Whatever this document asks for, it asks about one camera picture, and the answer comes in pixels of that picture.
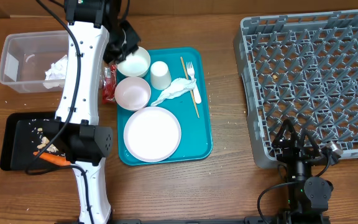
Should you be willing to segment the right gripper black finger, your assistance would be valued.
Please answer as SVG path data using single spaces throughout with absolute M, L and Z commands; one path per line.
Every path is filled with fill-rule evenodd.
M 285 138 L 285 133 L 290 133 L 290 138 Z M 280 130 L 273 140 L 274 146 L 296 146 L 298 141 L 298 133 L 295 130 L 295 127 L 290 119 L 285 119 L 280 127 Z
M 302 147 L 305 147 L 305 138 L 308 138 L 308 140 L 313 148 L 313 152 L 319 152 L 319 147 L 318 147 L 316 141 L 314 140 L 313 135 L 307 129 L 303 129 L 300 134 L 300 145 Z

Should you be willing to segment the white bowl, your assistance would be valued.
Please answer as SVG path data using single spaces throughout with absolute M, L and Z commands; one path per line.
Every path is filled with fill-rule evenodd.
M 139 47 L 117 65 L 117 70 L 126 77 L 143 78 L 149 71 L 151 58 L 149 52 Z

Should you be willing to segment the red snack wrapper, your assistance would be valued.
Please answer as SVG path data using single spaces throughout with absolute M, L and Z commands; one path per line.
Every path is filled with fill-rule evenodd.
M 103 86 L 102 86 L 102 103 L 115 102 L 115 89 L 117 85 L 117 67 L 111 64 L 104 68 Z

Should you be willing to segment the pink bowl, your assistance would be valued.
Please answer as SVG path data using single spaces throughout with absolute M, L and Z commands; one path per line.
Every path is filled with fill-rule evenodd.
M 151 88 L 143 78 L 127 77 L 117 84 L 114 96 L 121 108 L 137 111 L 149 103 Z

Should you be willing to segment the white napkin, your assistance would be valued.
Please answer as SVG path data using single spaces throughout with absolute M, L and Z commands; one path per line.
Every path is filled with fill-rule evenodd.
M 43 85 L 46 89 L 64 87 L 67 74 L 67 63 L 68 56 L 64 55 L 60 60 L 51 64 L 50 69 L 45 72 L 45 81 Z

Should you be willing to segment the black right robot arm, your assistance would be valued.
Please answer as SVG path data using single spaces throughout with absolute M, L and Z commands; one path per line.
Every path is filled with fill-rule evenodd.
M 332 183 L 313 175 L 313 165 L 323 161 L 331 164 L 328 153 L 323 154 L 309 131 L 297 133 L 291 120 L 286 119 L 273 140 L 274 149 L 280 149 L 277 161 L 285 164 L 289 208 L 283 209 L 272 223 L 328 223 L 323 217 L 333 191 Z

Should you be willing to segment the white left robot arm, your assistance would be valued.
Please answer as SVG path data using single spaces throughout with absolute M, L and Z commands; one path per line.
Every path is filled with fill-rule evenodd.
M 112 129 L 99 125 L 98 93 L 103 63 L 122 62 L 135 52 L 140 37 L 120 16 L 120 0 L 67 0 L 68 63 L 62 99 L 55 118 L 44 126 L 48 146 L 65 153 L 66 165 L 46 169 L 72 169 L 80 198 L 78 223 L 112 223 L 105 178 L 106 158 L 112 150 Z

